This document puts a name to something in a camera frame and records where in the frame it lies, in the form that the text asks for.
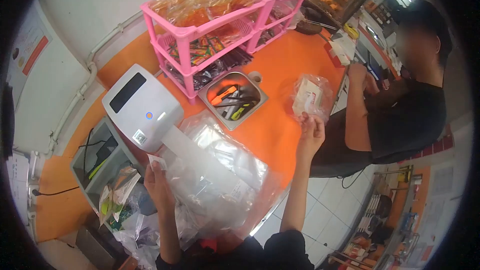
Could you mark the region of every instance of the floor tile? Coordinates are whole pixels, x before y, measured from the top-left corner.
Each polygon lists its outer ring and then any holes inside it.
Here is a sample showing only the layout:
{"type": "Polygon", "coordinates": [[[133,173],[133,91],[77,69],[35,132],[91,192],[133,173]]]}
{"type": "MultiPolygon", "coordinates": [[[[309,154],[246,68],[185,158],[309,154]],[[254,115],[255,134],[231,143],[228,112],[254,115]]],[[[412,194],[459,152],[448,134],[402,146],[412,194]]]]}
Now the floor tile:
{"type": "Polygon", "coordinates": [[[275,216],[271,215],[267,221],[260,227],[260,229],[253,235],[257,239],[258,243],[261,246],[265,245],[265,242],[273,235],[280,231],[280,223],[282,220],[275,216]]]}
{"type": "Polygon", "coordinates": [[[327,185],[327,182],[328,182],[328,178],[317,178],[317,177],[309,178],[307,191],[317,199],[320,197],[320,194],[322,193],[325,186],[327,185]]]}
{"type": "Polygon", "coordinates": [[[345,225],[339,218],[332,216],[321,234],[316,238],[317,242],[326,244],[330,249],[340,249],[339,246],[350,232],[350,228],[345,225]]]}
{"type": "Polygon", "coordinates": [[[308,259],[314,266],[317,266],[319,262],[323,261],[327,257],[327,254],[332,252],[332,249],[316,241],[307,250],[308,259]]]}
{"type": "Polygon", "coordinates": [[[360,202],[358,202],[357,198],[355,198],[355,196],[349,190],[347,190],[343,194],[342,200],[340,200],[340,203],[333,214],[348,227],[352,228],[359,209],[360,202]]]}
{"type": "Polygon", "coordinates": [[[332,212],[317,201],[307,215],[307,218],[305,218],[303,229],[301,230],[302,233],[316,239],[324,229],[325,225],[327,225],[330,217],[332,217],[332,212]]]}
{"type": "Polygon", "coordinates": [[[370,190],[371,186],[372,185],[370,184],[367,177],[362,173],[357,178],[355,183],[353,183],[351,187],[348,188],[348,190],[352,192],[353,196],[355,196],[355,198],[360,202],[360,204],[363,204],[366,200],[367,193],[370,190]]]}
{"type": "Polygon", "coordinates": [[[318,201],[324,205],[331,212],[335,211],[342,199],[345,189],[342,188],[342,180],[336,177],[331,177],[318,197],[318,201]]]}
{"type": "Polygon", "coordinates": [[[365,175],[365,177],[368,178],[370,183],[374,182],[374,172],[378,170],[377,168],[378,168],[377,165],[371,164],[371,165],[368,165],[365,168],[365,170],[363,170],[363,174],[365,175]]]}
{"type": "Polygon", "coordinates": [[[310,249],[315,240],[311,237],[307,236],[306,234],[302,233],[303,238],[305,239],[305,252],[310,249]]]}
{"type": "Polygon", "coordinates": [[[273,211],[273,215],[277,216],[278,218],[282,219],[283,211],[285,210],[285,204],[287,203],[287,198],[289,195],[287,194],[285,198],[280,202],[278,207],[273,211]]]}
{"type": "MultiPolygon", "coordinates": [[[[287,195],[285,197],[285,199],[282,200],[282,202],[280,202],[280,204],[278,205],[278,207],[275,209],[275,211],[273,211],[273,215],[277,216],[278,218],[282,219],[283,217],[283,212],[285,211],[285,205],[287,204],[287,198],[289,196],[287,195]]],[[[315,202],[317,202],[317,200],[312,196],[310,195],[309,193],[307,193],[307,202],[306,202],[306,205],[305,205],[305,217],[307,216],[307,214],[310,212],[310,210],[314,207],[314,204],[315,202]]]]}

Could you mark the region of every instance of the stainless steel container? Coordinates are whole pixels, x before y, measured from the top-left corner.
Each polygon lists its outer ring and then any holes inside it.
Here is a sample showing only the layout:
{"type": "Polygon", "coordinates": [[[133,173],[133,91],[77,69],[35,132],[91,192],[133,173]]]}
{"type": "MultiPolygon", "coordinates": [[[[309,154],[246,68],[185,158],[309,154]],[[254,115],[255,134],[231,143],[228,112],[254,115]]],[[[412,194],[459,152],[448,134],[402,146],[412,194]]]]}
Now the stainless steel container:
{"type": "Polygon", "coordinates": [[[258,85],[252,81],[247,75],[245,75],[240,67],[235,67],[230,71],[226,72],[216,81],[213,81],[206,85],[198,92],[198,97],[207,105],[210,111],[226,126],[228,130],[234,130],[239,126],[245,119],[247,119],[251,114],[253,114],[261,105],[267,101],[268,96],[258,87],[258,85]],[[256,96],[260,98],[260,101],[255,105],[251,110],[249,110],[245,115],[240,117],[238,120],[227,120],[217,111],[217,109],[210,103],[216,96],[217,93],[224,87],[228,85],[240,85],[242,91],[248,95],[256,96]]]}

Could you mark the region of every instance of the person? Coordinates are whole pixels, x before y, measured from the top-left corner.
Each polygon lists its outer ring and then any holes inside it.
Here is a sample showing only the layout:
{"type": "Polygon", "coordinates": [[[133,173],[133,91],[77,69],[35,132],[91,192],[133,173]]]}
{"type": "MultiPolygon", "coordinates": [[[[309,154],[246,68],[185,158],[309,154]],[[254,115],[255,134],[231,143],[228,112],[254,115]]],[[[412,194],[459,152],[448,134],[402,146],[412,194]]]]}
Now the person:
{"type": "Polygon", "coordinates": [[[264,248],[254,237],[226,254],[205,249],[187,255],[180,249],[175,223],[175,198],[159,164],[147,167],[144,185],[158,210],[160,254],[157,269],[314,269],[305,253],[305,239],[300,232],[305,218],[310,163],[325,140],[323,121],[304,115],[296,152],[296,168],[285,204],[279,233],[268,239],[264,248]]]}
{"type": "Polygon", "coordinates": [[[438,139],[447,117],[443,77],[452,41],[431,3],[416,0],[402,12],[396,49],[410,79],[386,90],[363,65],[348,67],[346,108],[331,115],[310,177],[349,177],[370,164],[407,159],[438,139]],[[365,100],[364,91],[371,95],[365,100]]]}

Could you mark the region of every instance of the orange countertop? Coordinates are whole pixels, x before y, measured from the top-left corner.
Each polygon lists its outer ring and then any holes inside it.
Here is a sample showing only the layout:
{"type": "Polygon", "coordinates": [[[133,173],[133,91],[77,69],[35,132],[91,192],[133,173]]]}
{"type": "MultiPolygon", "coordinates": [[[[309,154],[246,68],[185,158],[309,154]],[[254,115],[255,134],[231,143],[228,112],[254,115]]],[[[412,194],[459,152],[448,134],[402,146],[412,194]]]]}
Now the orange countertop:
{"type": "MultiPolygon", "coordinates": [[[[300,126],[285,113],[285,103],[293,90],[294,82],[302,73],[319,75],[329,81],[333,94],[336,94],[343,77],[344,68],[334,67],[324,49],[325,43],[319,35],[307,36],[289,31],[254,53],[253,61],[244,66],[243,71],[258,71],[262,74],[260,88],[269,99],[235,130],[228,131],[223,127],[225,133],[267,163],[271,171],[280,173],[284,188],[293,177],[295,151],[300,136],[300,126]]],[[[115,55],[99,70],[97,78],[108,90],[135,63],[151,73],[159,70],[159,62],[147,32],[115,55]]],[[[160,75],[158,79],[178,99],[184,109],[185,118],[206,108],[198,98],[195,105],[190,105],[169,78],[160,75]]],[[[106,115],[101,103],[105,93],[106,91],[100,95],[82,118],[63,155],[54,156],[45,162],[40,179],[40,192],[53,193],[75,187],[70,162],[78,146],[87,138],[88,131],[106,115]]],[[[75,231],[92,212],[78,189],[56,196],[39,197],[36,217],[38,241],[50,240],[75,231]]]]}

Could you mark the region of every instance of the orange marker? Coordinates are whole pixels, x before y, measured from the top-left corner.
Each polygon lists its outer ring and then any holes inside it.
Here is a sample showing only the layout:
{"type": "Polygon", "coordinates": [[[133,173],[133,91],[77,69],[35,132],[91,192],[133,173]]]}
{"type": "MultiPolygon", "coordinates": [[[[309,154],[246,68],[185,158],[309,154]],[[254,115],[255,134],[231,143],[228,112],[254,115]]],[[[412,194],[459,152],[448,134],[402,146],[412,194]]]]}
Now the orange marker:
{"type": "Polygon", "coordinates": [[[226,90],[225,92],[221,93],[220,95],[218,95],[217,97],[213,98],[212,101],[210,101],[210,103],[212,105],[218,105],[219,103],[222,102],[222,100],[229,96],[231,93],[234,93],[235,91],[237,91],[237,87],[235,86],[231,86],[228,88],[228,90],[226,90]]]}

